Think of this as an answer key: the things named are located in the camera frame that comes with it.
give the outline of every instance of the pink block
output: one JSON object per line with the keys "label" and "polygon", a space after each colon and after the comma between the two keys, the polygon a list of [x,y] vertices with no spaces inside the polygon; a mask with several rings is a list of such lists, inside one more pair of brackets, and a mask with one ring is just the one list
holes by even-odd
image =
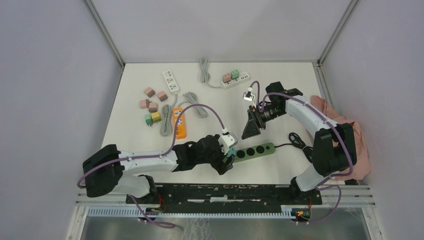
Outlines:
{"label": "pink block", "polygon": [[146,100],[141,100],[140,101],[140,108],[141,109],[147,109],[148,107],[149,107],[149,100],[148,99],[146,99]]}
{"label": "pink block", "polygon": [[231,81],[231,74],[226,73],[226,74],[222,75],[222,81],[223,81],[225,84],[226,84],[226,83],[228,83],[229,81]]}
{"label": "pink block", "polygon": [[158,111],[158,104],[157,104],[156,102],[151,102],[151,103],[148,105],[148,111],[149,111],[150,113],[155,113],[155,112],[157,112],[157,111]]}
{"label": "pink block", "polygon": [[144,93],[147,95],[147,97],[151,98],[153,95],[155,95],[155,90],[153,90],[151,87],[148,87],[144,90]]}
{"label": "pink block", "polygon": [[163,101],[165,101],[165,100],[167,100],[167,99],[168,99],[168,96],[167,96],[167,94],[166,94],[164,91],[160,91],[160,92],[158,92],[158,93],[157,93],[157,97],[159,98],[159,100],[160,100],[161,102],[163,102]]}

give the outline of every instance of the pink cloth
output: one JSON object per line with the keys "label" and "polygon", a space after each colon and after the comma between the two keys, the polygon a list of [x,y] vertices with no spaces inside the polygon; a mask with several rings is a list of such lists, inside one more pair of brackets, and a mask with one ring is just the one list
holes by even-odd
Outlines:
{"label": "pink cloth", "polygon": [[[339,124],[348,123],[353,127],[353,134],[355,137],[355,147],[356,147],[356,165],[353,166],[353,173],[350,176],[337,176],[335,179],[340,181],[346,181],[349,179],[362,180],[364,177],[371,172],[370,159],[368,157],[367,145],[365,144],[365,139],[362,136],[361,127],[359,123],[352,119],[346,119],[344,116],[339,115],[336,110],[334,110],[326,100],[322,99],[319,96],[313,95],[310,97],[310,103],[325,114],[330,119],[338,122]],[[342,171],[342,174],[349,172],[348,169]]]}

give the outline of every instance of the gray power cord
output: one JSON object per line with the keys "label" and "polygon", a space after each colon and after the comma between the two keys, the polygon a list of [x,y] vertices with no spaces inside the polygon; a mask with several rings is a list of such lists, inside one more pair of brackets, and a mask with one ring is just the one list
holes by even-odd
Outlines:
{"label": "gray power cord", "polygon": [[206,57],[202,57],[200,59],[199,64],[200,64],[200,69],[201,69],[200,82],[206,83],[206,85],[208,85],[209,87],[211,87],[213,89],[221,89],[222,86],[212,86],[212,85],[209,84],[209,80],[211,79],[211,75],[208,72],[209,62],[206,59]]}
{"label": "gray power cord", "polygon": [[169,104],[166,104],[162,107],[163,120],[162,120],[162,123],[160,124],[160,135],[162,137],[166,137],[172,132],[173,128],[171,124],[171,113],[175,107],[175,104],[177,103],[177,100],[178,100],[178,94],[175,95],[175,100],[173,101],[172,106],[170,106]]}
{"label": "gray power cord", "polygon": [[[187,99],[187,101],[181,102],[178,105],[178,107],[181,107],[181,105],[183,104],[198,104],[199,103],[198,96],[194,92],[189,91],[187,93],[184,93],[183,96]],[[196,114],[202,119],[209,116],[208,112],[202,106],[196,106],[195,110],[196,110]]]}

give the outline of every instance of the black mounting plate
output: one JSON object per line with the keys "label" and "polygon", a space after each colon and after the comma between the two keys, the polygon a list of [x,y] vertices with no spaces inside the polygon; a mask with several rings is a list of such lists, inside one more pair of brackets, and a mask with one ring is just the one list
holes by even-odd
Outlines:
{"label": "black mounting plate", "polygon": [[[309,197],[312,205],[323,204],[320,192],[315,189],[308,195],[291,198],[288,185],[156,183],[156,189],[166,202],[167,213],[281,213],[281,205],[309,205]],[[212,199],[211,202],[211,198],[222,197],[242,201]],[[126,203],[134,204],[128,195]],[[151,203],[159,204],[159,198],[156,197]]]}

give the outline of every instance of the robotic hand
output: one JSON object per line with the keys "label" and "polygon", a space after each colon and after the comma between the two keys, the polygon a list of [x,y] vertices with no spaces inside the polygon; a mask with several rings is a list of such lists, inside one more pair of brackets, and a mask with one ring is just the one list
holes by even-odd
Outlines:
{"label": "robotic hand", "polygon": [[223,132],[222,135],[207,135],[198,142],[175,145],[164,156],[161,154],[165,151],[127,152],[119,151],[115,144],[107,145],[82,164],[87,174],[102,164],[117,160],[85,177],[87,196],[95,198],[115,192],[143,197],[144,202],[150,203],[157,195],[155,182],[151,176],[140,175],[142,173],[187,171],[198,164],[210,164],[223,175],[233,168],[233,147],[237,144],[234,134],[226,129]]}
{"label": "robotic hand", "polygon": [[[256,96],[252,94],[252,87],[249,87],[243,95],[245,100],[249,100],[253,104],[247,110],[248,121],[241,139],[260,135],[261,129],[266,129],[266,122],[284,114],[294,117],[314,136],[312,165],[302,174],[294,177],[290,183],[295,195],[313,190],[316,186],[323,184],[333,174],[349,168],[350,163],[346,152],[350,156],[351,164],[356,164],[354,131],[351,125],[347,123],[338,124],[336,121],[326,117],[322,112],[310,105],[303,93],[297,88],[286,90],[281,82],[273,82],[265,90],[270,102],[264,102],[265,99],[263,102],[259,102],[258,99],[256,104]],[[341,137],[344,146],[340,143],[339,137]],[[333,141],[338,143],[338,145],[333,147]]]}

